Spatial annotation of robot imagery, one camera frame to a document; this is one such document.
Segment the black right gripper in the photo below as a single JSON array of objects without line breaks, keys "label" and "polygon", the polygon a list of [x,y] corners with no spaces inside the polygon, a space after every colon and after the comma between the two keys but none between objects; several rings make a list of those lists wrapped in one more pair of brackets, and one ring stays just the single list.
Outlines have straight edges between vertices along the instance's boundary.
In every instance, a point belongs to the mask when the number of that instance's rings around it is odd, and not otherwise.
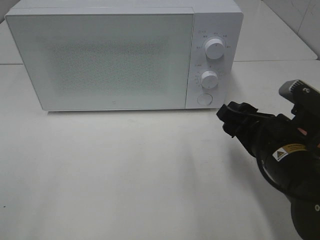
[{"label": "black right gripper", "polygon": [[283,114],[258,112],[248,103],[230,102],[217,112],[223,130],[254,157],[288,157],[298,152],[297,132]]}]

